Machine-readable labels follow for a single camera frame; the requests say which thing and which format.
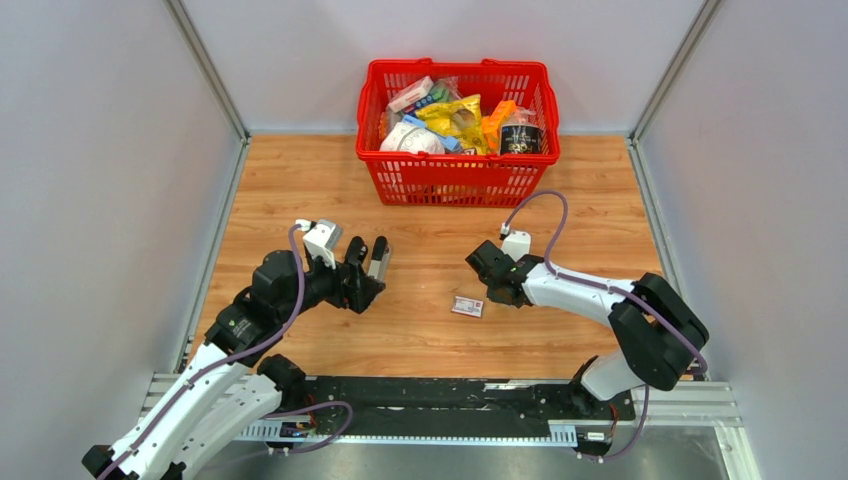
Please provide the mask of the red white staple box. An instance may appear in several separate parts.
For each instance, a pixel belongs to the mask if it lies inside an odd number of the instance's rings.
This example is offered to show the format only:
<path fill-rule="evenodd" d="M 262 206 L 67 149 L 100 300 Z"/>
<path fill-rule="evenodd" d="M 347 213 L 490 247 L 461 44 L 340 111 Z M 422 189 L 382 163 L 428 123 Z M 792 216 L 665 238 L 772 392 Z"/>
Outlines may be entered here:
<path fill-rule="evenodd" d="M 451 307 L 451 312 L 474 318 L 481 318 L 483 306 L 484 302 L 481 300 L 456 296 Z"/>

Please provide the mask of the grey and black stapler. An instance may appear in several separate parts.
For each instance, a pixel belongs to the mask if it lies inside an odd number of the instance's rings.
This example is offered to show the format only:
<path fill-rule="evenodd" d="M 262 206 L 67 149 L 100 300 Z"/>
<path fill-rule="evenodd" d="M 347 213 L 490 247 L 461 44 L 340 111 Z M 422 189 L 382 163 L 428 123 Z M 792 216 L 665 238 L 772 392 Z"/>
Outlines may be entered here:
<path fill-rule="evenodd" d="M 385 236 L 378 236 L 371 251 L 371 259 L 367 274 L 378 281 L 384 282 L 391 258 L 391 246 Z"/>

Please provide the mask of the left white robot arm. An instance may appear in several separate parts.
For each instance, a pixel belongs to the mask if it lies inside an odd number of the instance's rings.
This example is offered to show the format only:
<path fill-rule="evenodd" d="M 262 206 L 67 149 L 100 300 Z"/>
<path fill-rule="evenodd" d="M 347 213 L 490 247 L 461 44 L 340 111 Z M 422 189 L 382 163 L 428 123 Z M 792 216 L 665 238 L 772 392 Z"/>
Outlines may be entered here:
<path fill-rule="evenodd" d="M 342 260 L 267 254 L 163 397 L 122 438 L 92 446 L 83 468 L 95 479 L 193 479 L 254 421 L 276 410 L 309 413 L 304 373 L 270 348 L 320 303 L 364 312 L 386 288 L 389 255 L 383 236 L 372 248 L 354 238 Z"/>

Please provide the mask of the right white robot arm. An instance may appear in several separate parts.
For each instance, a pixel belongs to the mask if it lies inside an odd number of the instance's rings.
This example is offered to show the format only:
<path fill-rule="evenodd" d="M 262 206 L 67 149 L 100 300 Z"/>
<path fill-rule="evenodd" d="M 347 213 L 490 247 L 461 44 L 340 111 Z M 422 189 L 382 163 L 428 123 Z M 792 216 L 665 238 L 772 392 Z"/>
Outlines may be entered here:
<path fill-rule="evenodd" d="M 662 276 L 605 279 L 525 253 L 513 258 L 485 241 L 466 258 L 494 303 L 547 307 L 609 328 L 618 348 L 586 361 L 568 385 L 573 410 L 592 419 L 616 395 L 647 386 L 672 390 L 692 363 L 703 365 L 707 327 Z"/>

